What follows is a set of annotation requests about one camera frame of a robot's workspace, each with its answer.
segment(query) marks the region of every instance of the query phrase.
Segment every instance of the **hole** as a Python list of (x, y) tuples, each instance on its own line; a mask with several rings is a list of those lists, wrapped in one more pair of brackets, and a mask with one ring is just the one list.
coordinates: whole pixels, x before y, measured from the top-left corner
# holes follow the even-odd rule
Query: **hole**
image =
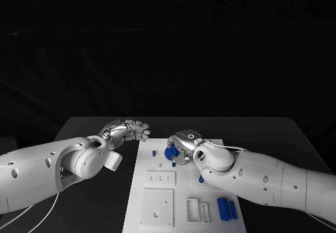
[(268, 182), (268, 176), (263, 176), (263, 183)]
[(18, 170), (17, 168), (11, 170), (11, 176), (12, 178), (17, 178), (17, 175), (18, 175)]
[(46, 159), (46, 166), (50, 167), (50, 159)]

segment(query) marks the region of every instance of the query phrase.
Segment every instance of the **blue small part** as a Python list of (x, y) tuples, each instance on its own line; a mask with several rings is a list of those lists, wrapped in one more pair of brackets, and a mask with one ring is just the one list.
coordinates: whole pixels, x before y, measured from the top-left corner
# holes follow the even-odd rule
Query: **blue small part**
[(198, 177), (198, 180), (197, 180), (200, 183), (203, 183), (204, 182), (204, 179), (203, 179), (203, 177), (200, 176)]
[(222, 221), (229, 221), (232, 219), (230, 213), (229, 213), (229, 204), (226, 198), (217, 198), (217, 208), (219, 208), (219, 215)]
[(235, 203), (233, 203), (232, 200), (229, 201), (229, 208), (230, 208), (232, 219), (237, 219), (237, 217), (236, 217)]
[(174, 145), (171, 144), (170, 149), (165, 148), (164, 156), (168, 160), (173, 160), (171, 157), (180, 154), (178, 150), (175, 149)]

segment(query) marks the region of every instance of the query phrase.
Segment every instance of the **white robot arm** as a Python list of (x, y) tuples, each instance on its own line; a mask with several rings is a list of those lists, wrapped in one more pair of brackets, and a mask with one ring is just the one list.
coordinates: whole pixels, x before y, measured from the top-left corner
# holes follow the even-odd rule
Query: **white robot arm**
[(76, 137), (0, 156), (0, 214), (20, 210), (72, 184), (92, 178), (102, 166), (115, 171), (122, 156), (112, 150), (123, 141), (148, 139), (148, 124), (115, 120), (98, 135)]
[(167, 140), (171, 160), (194, 161), (204, 182), (250, 202), (301, 210), (336, 224), (336, 176), (298, 168), (268, 155), (224, 147), (193, 130)]

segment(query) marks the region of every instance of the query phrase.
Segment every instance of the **table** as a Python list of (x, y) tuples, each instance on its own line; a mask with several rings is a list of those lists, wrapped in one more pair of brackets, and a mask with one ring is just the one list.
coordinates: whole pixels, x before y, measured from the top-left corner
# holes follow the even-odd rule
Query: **table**
[[(149, 124), (151, 138), (168, 138), (183, 129), (194, 129), (204, 138), (222, 139), (223, 144), (266, 154), (297, 167), (331, 174), (299, 128), (281, 117), (72, 117), (56, 138), (96, 135), (103, 125), (123, 118)], [(102, 168), (90, 179), (59, 193), (53, 210), (33, 233), (121, 232), (128, 202), (138, 141), (125, 142), (115, 150), (122, 162), (115, 172)], [(54, 197), (37, 203), (2, 232), (25, 233), (40, 222)], [(281, 207), (260, 206), (239, 198), (247, 233), (333, 232), (304, 212)], [(2, 225), (23, 210), (7, 213)]]

